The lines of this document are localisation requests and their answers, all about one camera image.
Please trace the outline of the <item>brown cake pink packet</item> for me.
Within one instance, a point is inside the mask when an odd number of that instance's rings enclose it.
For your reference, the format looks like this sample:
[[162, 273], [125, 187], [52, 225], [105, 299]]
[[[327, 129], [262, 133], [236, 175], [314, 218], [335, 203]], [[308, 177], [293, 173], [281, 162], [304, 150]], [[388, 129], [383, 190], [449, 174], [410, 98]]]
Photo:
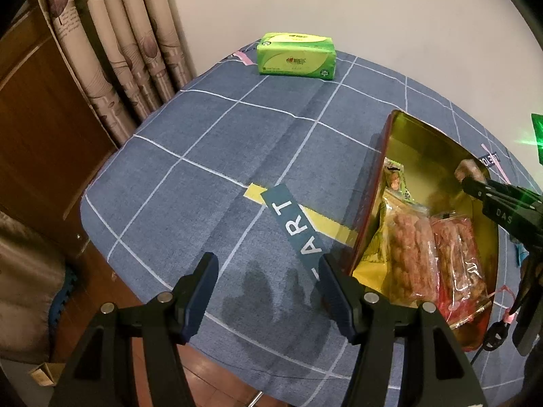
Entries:
[[462, 183], [465, 178], [472, 178], [482, 184], [487, 183], [486, 177], [473, 159], [464, 159], [455, 169], [455, 178]]

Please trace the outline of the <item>clear bag orange snacks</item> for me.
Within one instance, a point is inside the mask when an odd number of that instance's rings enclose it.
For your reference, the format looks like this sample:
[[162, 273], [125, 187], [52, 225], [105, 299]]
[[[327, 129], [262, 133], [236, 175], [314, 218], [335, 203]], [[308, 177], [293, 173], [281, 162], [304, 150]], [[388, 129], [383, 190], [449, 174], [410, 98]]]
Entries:
[[407, 290], [415, 304], [436, 303], [439, 297], [440, 276], [433, 230], [426, 207], [411, 203], [386, 188], [382, 200], [403, 202], [413, 209], [411, 215], [394, 219], [391, 233], [393, 274]]

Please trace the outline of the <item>small green snack packet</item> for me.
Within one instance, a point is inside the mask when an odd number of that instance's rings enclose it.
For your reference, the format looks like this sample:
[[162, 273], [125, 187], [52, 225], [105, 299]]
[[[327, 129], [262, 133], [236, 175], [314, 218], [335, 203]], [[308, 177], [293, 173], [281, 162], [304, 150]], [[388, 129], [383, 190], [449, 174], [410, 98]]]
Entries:
[[389, 189], [393, 190], [404, 200], [411, 203], [415, 202], [415, 199], [407, 187], [405, 167], [402, 163], [386, 157], [383, 163], [383, 173], [385, 175], [385, 182]]

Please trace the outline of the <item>yellow snack bag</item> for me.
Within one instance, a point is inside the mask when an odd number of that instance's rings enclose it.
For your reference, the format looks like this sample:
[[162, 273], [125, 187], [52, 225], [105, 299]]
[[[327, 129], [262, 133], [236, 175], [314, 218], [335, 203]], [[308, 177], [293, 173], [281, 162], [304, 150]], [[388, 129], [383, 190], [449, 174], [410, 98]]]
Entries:
[[353, 277], [361, 284], [387, 297], [393, 304], [407, 307], [414, 307], [415, 303], [406, 294], [407, 289], [394, 278], [390, 231], [396, 217], [412, 212], [412, 207], [406, 203], [384, 200], [379, 207], [375, 233], [353, 270]]

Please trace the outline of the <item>red gold toffee tin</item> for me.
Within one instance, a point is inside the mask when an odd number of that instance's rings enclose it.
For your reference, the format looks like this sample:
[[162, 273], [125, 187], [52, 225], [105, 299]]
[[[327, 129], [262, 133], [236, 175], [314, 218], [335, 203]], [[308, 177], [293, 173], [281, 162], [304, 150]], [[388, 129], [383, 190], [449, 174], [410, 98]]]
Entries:
[[457, 166], [473, 155], [401, 110], [388, 116], [347, 274], [395, 304], [433, 302], [472, 351], [489, 325], [499, 235], [465, 193]]

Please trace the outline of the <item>dark wooden cabinet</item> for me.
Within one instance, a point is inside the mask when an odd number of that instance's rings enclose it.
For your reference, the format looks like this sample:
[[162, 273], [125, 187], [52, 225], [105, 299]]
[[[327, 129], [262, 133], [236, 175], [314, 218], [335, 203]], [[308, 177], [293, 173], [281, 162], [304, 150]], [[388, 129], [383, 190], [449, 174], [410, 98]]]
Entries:
[[2, 358], [48, 360], [65, 263], [88, 243], [81, 196], [114, 151], [30, 1], [1, 37]]

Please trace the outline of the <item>blue checked tablecloth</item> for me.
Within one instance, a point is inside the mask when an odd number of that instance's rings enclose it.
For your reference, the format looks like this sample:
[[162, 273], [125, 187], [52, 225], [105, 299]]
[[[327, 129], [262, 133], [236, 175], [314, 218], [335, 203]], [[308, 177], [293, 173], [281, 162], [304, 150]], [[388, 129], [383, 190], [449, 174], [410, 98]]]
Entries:
[[393, 109], [478, 157], [492, 151], [493, 179], [538, 183], [468, 113], [392, 69], [339, 53], [331, 81], [264, 76], [255, 46], [245, 51], [247, 62], [218, 62], [138, 128], [88, 187], [82, 223], [142, 302], [214, 253], [221, 272], [191, 347], [273, 398], [338, 406], [358, 350], [248, 188], [286, 185], [300, 205], [353, 228]]

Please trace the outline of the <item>green tissue pack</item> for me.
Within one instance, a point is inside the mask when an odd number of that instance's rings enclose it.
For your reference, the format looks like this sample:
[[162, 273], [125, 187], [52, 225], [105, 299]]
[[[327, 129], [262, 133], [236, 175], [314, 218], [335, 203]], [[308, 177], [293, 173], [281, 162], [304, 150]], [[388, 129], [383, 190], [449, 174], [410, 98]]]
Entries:
[[262, 75], [292, 75], [333, 80], [337, 53], [330, 37], [268, 32], [257, 45]]

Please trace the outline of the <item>beige patterned curtain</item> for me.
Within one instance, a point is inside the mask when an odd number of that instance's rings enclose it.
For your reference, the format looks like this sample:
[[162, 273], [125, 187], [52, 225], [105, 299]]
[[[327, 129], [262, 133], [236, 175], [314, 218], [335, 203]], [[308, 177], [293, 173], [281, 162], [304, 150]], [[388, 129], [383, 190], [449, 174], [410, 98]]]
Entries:
[[168, 0], [38, 0], [62, 58], [114, 141], [192, 78]]

